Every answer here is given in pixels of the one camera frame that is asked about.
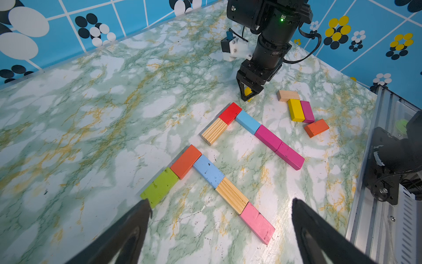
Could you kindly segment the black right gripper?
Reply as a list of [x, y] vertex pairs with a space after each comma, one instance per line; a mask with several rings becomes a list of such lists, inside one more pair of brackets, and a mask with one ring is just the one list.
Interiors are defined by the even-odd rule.
[[282, 62], [279, 62], [274, 69], [262, 68], [255, 61], [245, 60], [236, 75], [241, 99], [250, 101], [253, 97], [260, 94], [266, 82], [271, 81], [281, 66]]

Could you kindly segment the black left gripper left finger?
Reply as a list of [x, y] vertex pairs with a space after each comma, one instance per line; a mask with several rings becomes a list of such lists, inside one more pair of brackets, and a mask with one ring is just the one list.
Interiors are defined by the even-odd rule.
[[141, 200], [94, 242], [71, 258], [69, 264], [137, 264], [152, 218], [149, 200]]

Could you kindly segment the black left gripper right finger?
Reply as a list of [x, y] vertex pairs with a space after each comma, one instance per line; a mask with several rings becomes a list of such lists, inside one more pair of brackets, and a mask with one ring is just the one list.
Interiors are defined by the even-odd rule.
[[292, 200], [292, 223], [304, 264], [373, 264], [300, 199]]

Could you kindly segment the small light blue block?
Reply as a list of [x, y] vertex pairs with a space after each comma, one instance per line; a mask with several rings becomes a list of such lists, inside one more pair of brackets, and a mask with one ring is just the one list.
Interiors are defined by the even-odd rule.
[[247, 129], [252, 135], [255, 135], [261, 124], [256, 121], [253, 117], [242, 110], [235, 118], [245, 129]]

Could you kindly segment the red block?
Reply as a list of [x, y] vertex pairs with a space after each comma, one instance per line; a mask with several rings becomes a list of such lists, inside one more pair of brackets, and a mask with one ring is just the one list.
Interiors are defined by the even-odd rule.
[[223, 111], [219, 118], [227, 125], [230, 125], [241, 111], [242, 108], [233, 102], [226, 110]]

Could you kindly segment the magenta block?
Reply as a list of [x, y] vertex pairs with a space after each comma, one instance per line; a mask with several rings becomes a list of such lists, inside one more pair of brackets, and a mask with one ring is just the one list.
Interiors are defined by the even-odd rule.
[[305, 161], [305, 159], [300, 154], [298, 154], [294, 149], [286, 145], [284, 142], [281, 143], [275, 153], [297, 171], [302, 168]]
[[257, 131], [255, 132], [255, 136], [267, 147], [269, 147], [273, 152], [276, 152], [282, 144], [282, 140], [264, 125], [261, 125], [257, 129]]
[[300, 101], [302, 111], [304, 114], [304, 123], [313, 123], [315, 122], [315, 117], [311, 108], [311, 104], [308, 101]]

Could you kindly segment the natural wood block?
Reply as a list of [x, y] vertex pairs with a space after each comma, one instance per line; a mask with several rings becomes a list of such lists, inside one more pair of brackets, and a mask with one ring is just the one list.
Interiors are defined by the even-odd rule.
[[277, 97], [280, 102], [288, 102], [288, 100], [300, 100], [300, 96], [296, 91], [279, 90]]
[[220, 118], [217, 118], [202, 134], [201, 138], [209, 145], [213, 145], [216, 140], [226, 131], [228, 125]]
[[226, 177], [216, 187], [216, 191], [239, 215], [249, 203], [249, 199]]

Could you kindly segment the green block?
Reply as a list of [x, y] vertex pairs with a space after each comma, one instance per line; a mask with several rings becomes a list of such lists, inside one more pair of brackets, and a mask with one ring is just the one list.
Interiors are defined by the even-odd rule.
[[148, 200], [150, 207], [155, 208], [170, 192], [170, 189], [179, 181], [179, 177], [166, 168], [140, 195], [143, 200]]

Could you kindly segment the pink block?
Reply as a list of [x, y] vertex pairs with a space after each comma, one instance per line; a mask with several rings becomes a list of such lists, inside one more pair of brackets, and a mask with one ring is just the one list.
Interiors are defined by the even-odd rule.
[[269, 244], [275, 228], [250, 202], [247, 203], [240, 217], [262, 243]]

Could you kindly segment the orange-red block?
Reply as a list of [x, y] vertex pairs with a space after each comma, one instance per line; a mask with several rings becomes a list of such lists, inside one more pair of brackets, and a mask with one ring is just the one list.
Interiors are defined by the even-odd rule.
[[170, 169], [182, 180], [201, 156], [202, 153], [195, 146], [190, 145], [170, 166]]

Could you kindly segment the yellow block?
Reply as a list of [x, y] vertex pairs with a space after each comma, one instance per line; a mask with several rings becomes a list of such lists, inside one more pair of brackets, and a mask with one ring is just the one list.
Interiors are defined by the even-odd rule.
[[247, 100], [250, 100], [252, 98], [251, 94], [253, 94], [253, 91], [248, 86], [245, 86], [244, 88], [244, 94]]
[[303, 113], [301, 101], [298, 99], [289, 99], [287, 104], [292, 121], [303, 122], [305, 120], [305, 116]]

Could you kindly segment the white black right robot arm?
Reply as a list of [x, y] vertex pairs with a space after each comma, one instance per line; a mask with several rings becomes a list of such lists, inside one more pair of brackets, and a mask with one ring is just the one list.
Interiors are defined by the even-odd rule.
[[257, 46], [251, 49], [248, 41], [229, 29], [222, 39], [223, 58], [244, 59], [236, 80], [243, 101], [260, 94], [284, 64], [292, 64], [285, 56], [289, 43], [303, 24], [312, 22], [313, 13], [307, 1], [229, 1], [227, 17], [258, 36]]

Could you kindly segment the orange block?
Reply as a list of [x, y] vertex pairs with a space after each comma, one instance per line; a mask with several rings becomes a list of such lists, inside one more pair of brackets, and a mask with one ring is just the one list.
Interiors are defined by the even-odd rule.
[[308, 134], [310, 138], [319, 135], [327, 130], [329, 130], [329, 126], [323, 119], [315, 121], [313, 123], [308, 124], [304, 127], [305, 132]]

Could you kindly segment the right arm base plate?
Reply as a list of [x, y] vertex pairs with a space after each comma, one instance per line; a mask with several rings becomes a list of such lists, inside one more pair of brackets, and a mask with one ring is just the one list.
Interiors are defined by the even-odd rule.
[[380, 202], [398, 204], [401, 177], [422, 170], [422, 132], [411, 129], [398, 139], [376, 127], [370, 142], [364, 185]]

